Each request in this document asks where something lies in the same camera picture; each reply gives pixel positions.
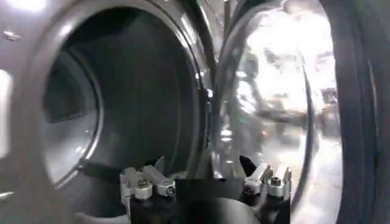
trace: curved metal rim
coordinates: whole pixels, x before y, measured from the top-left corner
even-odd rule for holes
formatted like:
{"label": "curved metal rim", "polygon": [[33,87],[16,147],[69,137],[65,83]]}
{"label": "curved metal rim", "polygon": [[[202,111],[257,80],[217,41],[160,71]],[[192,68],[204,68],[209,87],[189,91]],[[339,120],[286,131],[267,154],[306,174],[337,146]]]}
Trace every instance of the curved metal rim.
{"label": "curved metal rim", "polygon": [[[80,66],[85,71],[87,79],[91,83],[91,87],[92,87],[92,90],[94,92],[94,96],[95,96],[95,99],[96,99],[97,118],[98,118],[97,124],[96,124],[96,128],[95,128],[94,134],[93,134],[93,136],[91,138],[91,142],[88,145],[87,151],[80,157],[80,159],[89,159],[92,156],[92,154],[94,153],[94,150],[95,150],[95,148],[96,148],[96,146],[97,146],[97,144],[99,142],[99,138],[100,138],[100,135],[101,135],[102,130],[103,130],[104,101],[103,101],[103,97],[102,97],[102,94],[101,94],[101,91],[100,91],[100,87],[98,85],[98,81],[96,80],[95,76],[93,75],[92,69],[89,68],[88,63],[85,63],[83,61],[82,56],[80,54],[78,54],[78,52],[76,52],[75,50],[72,50],[71,52],[69,52],[69,54],[77,62],[80,63]],[[54,184],[54,187],[57,188],[57,189],[60,189],[66,183],[71,181],[72,178],[74,178],[78,173],[79,173],[79,171],[77,171],[77,164],[76,164],[75,167],[73,167],[71,170],[69,170],[69,172],[64,177],[59,179]]]}
{"label": "curved metal rim", "polygon": [[[30,61],[30,64],[27,66],[23,75],[23,77],[29,77],[29,79],[18,79],[15,82],[11,106],[11,110],[14,111],[14,113],[11,113],[13,121],[11,124],[13,153],[17,156],[23,156],[34,152],[28,150],[26,144],[29,145],[29,148],[33,148],[34,150],[41,148],[39,142],[40,134],[34,133],[34,130],[39,127],[39,124],[36,121],[39,114],[38,105],[40,105],[39,102],[41,101],[41,96],[43,96],[44,80],[49,73],[49,68],[53,64],[55,56],[69,35],[86,19],[103,10],[115,7],[132,7],[147,11],[157,18],[160,18],[176,34],[183,45],[183,48],[186,50],[194,69],[194,79],[198,81],[199,88],[205,88],[211,91],[210,72],[204,60],[201,47],[202,44],[200,41],[197,41],[196,46],[191,45],[189,33],[196,37],[197,34],[190,26],[191,23],[189,21],[185,24],[186,18],[176,17],[177,15],[182,16],[182,13],[180,13],[182,9],[179,5],[179,1],[161,3],[151,3],[144,0],[82,1],[76,3],[64,13],[60,22],[47,30],[45,35],[40,38],[40,42],[36,45],[38,48],[35,50],[35,56]],[[34,90],[28,88],[28,86],[32,85],[35,87]],[[203,99],[205,97],[204,92],[201,91],[200,93],[200,98]],[[20,107],[28,108],[28,111],[19,110],[18,108]],[[39,197],[38,195],[43,196],[42,192],[37,191],[45,191],[44,197],[36,198],[35,201],[30,201],[29,203],[35,203],[35,206],[39,206],[37,203],[40,202],[42,202],[42,204],[46,203],[46,206],[42,206],[42,208],[51,210],[52,212],[48,213],[52,214],[53,219],[68,220],[69,216],[66,216],[66,214],[69,213],[67,212],[67,209],[65,209],[66,206],[64,202],[60,199],[54,188],[51,189],[51,184],[47,175],[43,175],[43,173],[45,173],[45,168],[39,156],[30,156],[28,161],[24,160],[20,162],[22,163],[21,169],[29,170],[29,173],[32,175],[24,178],[24,183],[21,183],[23,186],[16,192],[16,195],[21,192],[28,192],[31,198],[34,198]],[[50,198],[51,201],[45,201],[45,198]]]}

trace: screw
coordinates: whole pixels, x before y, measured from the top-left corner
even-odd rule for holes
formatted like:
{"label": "screw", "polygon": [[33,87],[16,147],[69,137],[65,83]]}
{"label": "screw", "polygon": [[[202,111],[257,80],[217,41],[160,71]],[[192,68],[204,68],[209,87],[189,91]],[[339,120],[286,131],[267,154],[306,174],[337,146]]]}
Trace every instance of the screw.
{"label": "screw", "polygon": [[173,197],[176,194],[176,190],[173,187],[169,187],[166,190],[166,195],[169,197]]}
{"label": "screw", "polygon": [[147,179],[140,179],[138,181],[138,187],[146,187],[149,185],[149,181]]}
{"label": "screw", "polygon": [[247,195],[255,195],[255,189],[252,186],[245,186],[244,192]]}
{"label": "screw", "polygon": [[279,177],[272,177],[271,184],[273,186],[280,186],[280,185],[282,185],[282,181],[279,179]]}

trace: metal clamp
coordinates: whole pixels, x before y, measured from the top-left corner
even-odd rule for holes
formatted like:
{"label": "metal clamp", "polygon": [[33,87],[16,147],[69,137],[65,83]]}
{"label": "metal clamp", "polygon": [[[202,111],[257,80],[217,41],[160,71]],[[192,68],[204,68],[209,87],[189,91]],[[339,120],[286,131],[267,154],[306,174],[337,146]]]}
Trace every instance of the metal clamp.
{"label": "metal clamp", "polygon": [[166,178],[153,166],[144,166],[142,169],[145,177],[156,185],[157,193],[163,197],[173,197],[176,194],[174,180]]}
{"label": "metal clamp", "polygon": [[275,175],[268,180],[267,192],[274,197],[287,200],[291,195],[291,171],[287,166],[279,166]]}
{"label": "metal clamp", "polygon": [[145,179],[135,168],[130,167],[120,174],[121,195],[129,197],[134,195],[139,200],[147,200],[152,196],[153,186],[150,181]]}
{"label": "metal clamp", "polygon": [[260,194],[264,183],[272,176],[271,166],[266,163],[261,163],[255,172],[244,179],[244,192],[247,195]]}

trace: circular opening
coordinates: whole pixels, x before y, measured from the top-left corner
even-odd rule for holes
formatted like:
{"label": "circular opening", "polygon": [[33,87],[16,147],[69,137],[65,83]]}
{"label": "circular opening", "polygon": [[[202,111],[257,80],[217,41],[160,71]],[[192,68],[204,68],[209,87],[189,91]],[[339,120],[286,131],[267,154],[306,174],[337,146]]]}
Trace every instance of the circular opening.
{"label": "circular opening", "polygon": [[167,175],[186,171],[200,132],[196,82],[174,32],[148,12],[107,10],[70,36],[44,97],[44,155],[75,211],[125,214],[127,167],[164,156]]}

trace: rubber gasket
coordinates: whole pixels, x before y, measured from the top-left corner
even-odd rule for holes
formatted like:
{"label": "rubber gasket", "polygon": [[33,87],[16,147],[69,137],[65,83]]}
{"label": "rubber gasket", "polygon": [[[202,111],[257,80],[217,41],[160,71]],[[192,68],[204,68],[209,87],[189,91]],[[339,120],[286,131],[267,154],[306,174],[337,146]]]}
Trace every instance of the rubber gasket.
{"label": "rubber gasket", "polygon": [[349,2],[320,2],[333,36],[341,122],[343,189],[337,223],[369,223],[374,199],[376,128],[368,60]]}
{"label": "rubber gasket", "polygon": [[390,222],[390,2],[387,0],[355,0],[349,4],[356,11],[361,39],[369,57],[375,83],[378,147],[375,152],[375,198],[369,221]]}

